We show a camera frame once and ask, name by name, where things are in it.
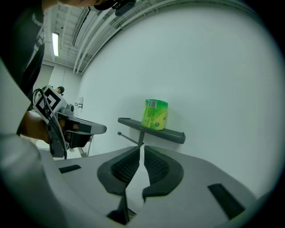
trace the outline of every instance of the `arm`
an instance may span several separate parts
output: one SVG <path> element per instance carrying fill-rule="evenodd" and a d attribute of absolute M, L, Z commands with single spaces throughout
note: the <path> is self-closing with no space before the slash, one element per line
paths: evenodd
<path fill-rule="evenodd" d="M 46 143 L 49 143 L 49 134 L 44 120 L 33 116 L 29 112 L 25 113 L 18 132 L 24 136 L 44 140 Z"/>

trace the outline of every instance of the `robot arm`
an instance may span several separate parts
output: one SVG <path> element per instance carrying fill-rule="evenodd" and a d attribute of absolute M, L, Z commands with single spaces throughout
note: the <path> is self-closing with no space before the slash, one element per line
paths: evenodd
<path fill-rule="evenodd" d="M 41 92 L 34 109 L 46 122 L 50 152 L 56 158 L 66 159 L 67 149 L 84 147 L 92 135 L 103 134 L 107 130 L 104 125 L 74 117 L 74 106 L 67 104 L 51 86 Z M 64 133 L 58 123 L 59 119 L 65 121 Z M 78 125 L 78 129 L 73 129 L 74 124 Z"/>

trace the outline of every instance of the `green can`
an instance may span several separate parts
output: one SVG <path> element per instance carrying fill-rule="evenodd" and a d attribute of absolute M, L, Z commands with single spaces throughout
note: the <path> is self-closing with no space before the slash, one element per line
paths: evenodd
<path fill-rule="evenodd" d="M 167 102 L 147 99 L 142 125 L 156 130 L 163 130 L 167 116 L 167 109 Z"/>

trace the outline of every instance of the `cable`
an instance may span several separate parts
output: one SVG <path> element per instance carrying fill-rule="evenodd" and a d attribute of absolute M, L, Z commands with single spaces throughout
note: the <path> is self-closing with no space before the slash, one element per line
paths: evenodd
<path fill-rule="evenodd" d="M 65 139 L 64 139 L 63 133 L 61 131 L 61 127 L 59 125 L 59 122 L 57 121 L 56 115 L 54 114 L 52 108 L 50 107 L 50 105 L 47 101 L 46 95 L 43 93 L 43 91 L 41 89 L 37 89 L 35 91 L 40 91 L 40 93 L 43 97 L 44 104 L 45 104 L 44 111 L 45 111 L 46 118 L 49 120 L 50 124 L 52 125 L 53 129 L 55 130 L 55 132 L 56 132 L 56 134 L 57 134 L 57 136 L 58 136 L 58 138 L 62 144 L 62 147 L 64 148 L 64 157 L 66 159 L 67 149 L 66 149 Z M 48 114 L 48 109 L 51 112 L 52 117 L 50 117 L 50 115 Z"/>

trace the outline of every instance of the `ceiling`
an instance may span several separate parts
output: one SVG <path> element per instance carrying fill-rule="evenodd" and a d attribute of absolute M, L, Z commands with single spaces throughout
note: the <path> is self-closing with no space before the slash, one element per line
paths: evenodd
<path fill-rule="evenodd" d="M 116 17 L 113 9 L 99 12 L 94 7 L 74 8 L 60 4 L 45 12 L 44 60 L 83 74 L 107 41 L 136 20 L 173 7 L 206 4 L 231 8 L 259 20 L 252 9 L 236 0 L 137 0 L 135 7 L 122 17 Z M 59 33 L 58 57 L 53 54 L 53 32 Z"/>

